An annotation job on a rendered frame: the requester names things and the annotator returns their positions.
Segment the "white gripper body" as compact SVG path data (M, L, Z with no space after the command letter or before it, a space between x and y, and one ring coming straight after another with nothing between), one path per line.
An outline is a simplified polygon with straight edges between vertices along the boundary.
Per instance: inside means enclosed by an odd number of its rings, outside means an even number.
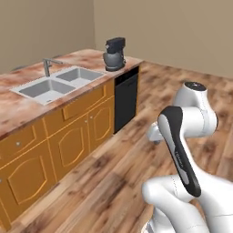
M152 123L149 127L147 131L147 138L150 142L153 142L156 145L164 140L163 136L159 131L157 122Z

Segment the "black dishwasher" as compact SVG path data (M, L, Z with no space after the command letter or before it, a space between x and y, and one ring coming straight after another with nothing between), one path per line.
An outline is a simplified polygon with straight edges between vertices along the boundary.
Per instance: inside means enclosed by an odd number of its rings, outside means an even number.
M114 133L136 115L138 70L139 67L136 66L115 79Z

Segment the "orange cupboard door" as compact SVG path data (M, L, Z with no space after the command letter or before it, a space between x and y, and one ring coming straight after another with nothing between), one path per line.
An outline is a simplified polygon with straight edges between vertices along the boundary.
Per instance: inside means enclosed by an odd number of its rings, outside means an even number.
M90 151L94 151L112 134L114 128L114 98L101 103L88 113Z
M56 179L62 179L89 152L87 115L70 123L52 135L48 141Z
M0 200L14 221L56 183L49 150L41 144L0 169Z

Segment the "wide orange drawer front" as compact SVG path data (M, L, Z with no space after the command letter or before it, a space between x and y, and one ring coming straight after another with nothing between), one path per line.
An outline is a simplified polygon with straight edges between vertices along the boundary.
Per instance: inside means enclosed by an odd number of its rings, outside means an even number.
M61 128L86 114L92 108L114 95L114 81L109 80L103 85L85 92L69 103L57 107L44 116L46 133L52 136Z

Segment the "black and grey coffee machine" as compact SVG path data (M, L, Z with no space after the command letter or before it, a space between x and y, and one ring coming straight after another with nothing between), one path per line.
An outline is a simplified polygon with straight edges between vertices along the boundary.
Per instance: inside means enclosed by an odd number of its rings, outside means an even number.
M106 71L115 72L125 66L125 46L126 39L124 37L115 37L106 41L106 52L103 54Z

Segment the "steel double sink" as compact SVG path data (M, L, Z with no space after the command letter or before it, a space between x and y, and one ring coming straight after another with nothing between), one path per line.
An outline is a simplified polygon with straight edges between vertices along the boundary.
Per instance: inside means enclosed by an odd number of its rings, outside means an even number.
M43 76L21 86L15 86L11 91L45 106L92 83L103 75L104 73L80 66L70 66L49 77Z

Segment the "steel tap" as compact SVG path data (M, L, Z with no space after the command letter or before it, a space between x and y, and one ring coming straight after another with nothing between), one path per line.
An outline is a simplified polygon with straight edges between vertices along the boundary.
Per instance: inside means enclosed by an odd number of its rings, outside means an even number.
M54 60L54 59L51 59L51 58L44 58L43 63L44 63L44 70L45 70L46 76L50 76L49 67L52 65L52 63L61 64L61 61Z

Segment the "orange drawer front with knob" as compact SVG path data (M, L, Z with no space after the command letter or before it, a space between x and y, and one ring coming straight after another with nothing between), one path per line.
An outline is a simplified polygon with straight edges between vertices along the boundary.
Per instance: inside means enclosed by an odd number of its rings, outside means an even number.
M0 167L10 163L45 139L46 132L43 121L39 119L34 124L27 125L0 140Z

